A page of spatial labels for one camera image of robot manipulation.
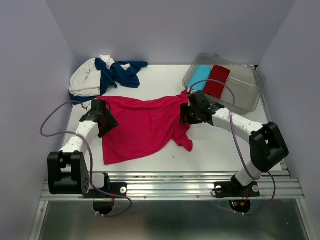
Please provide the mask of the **pink t shirt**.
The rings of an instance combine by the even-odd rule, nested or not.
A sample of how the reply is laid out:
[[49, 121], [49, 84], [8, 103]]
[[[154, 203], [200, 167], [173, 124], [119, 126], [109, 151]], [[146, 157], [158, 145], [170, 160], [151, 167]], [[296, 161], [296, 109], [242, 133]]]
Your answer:
[[119, 123], [102, 138], [105, 165], [153, 155], [169, 141], [189, 152], [193, 149], [187, 136], [190, 125], [180, 123], [180, 106], [189, 102], [186, 91], [147, 101], [123, 96], [100, 96], [99, 100], [110, 104]]

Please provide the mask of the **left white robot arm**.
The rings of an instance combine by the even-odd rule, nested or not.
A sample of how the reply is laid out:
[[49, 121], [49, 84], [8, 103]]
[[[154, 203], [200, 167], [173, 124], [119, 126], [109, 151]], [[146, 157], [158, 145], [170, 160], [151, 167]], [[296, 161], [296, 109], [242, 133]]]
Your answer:
[[69, 141], [47, 157], [48, 188], [52, 195], [85, 195], [93, 188], [93, 153], [90, 145], [103, 138], [119, 125], [105, 100], [91, 101], [90, 110], [84, 114]]

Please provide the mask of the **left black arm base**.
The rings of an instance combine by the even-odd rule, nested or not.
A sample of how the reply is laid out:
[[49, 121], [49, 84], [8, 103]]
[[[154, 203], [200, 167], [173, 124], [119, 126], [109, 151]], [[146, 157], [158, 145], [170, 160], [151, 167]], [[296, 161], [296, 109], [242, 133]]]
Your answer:
[[117, 196], [127, 196], [128, 185], [125, 182], [111, 182], [110, 186], [106, 185], [99, 190], [90, 189], [82, 197], [84, 199], [115, 199]]

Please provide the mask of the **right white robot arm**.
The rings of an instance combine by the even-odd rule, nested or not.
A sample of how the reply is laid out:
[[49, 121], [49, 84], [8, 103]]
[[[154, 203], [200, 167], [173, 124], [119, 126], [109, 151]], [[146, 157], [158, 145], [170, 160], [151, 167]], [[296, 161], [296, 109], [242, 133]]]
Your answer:
[[[180, 123], [195, 125], [207, 123], [232, 133], [243, 168], [230, 182], [231, 192], [242, 195], [248, 185], [269, 172], [289, 155], [289, 149], [277, 124], [254, 122], [232, 113], [225, 106], [211, 104], [202, 91], [187, 95], [188, 103], [180, 105]], [[249, 144], [250, 161], [244, 162], [237, 137]]]

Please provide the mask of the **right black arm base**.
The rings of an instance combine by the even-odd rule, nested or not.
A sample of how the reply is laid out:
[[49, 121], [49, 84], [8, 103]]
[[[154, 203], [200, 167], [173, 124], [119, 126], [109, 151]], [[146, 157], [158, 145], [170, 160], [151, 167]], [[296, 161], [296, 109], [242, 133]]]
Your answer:
[[212, 193], [214, 193], [214, 196], [218, 199], [260, 196], [258, 183], [256, 181], [251, 182], [247, 186], [242, 186], [235, 181], [215, 182]]

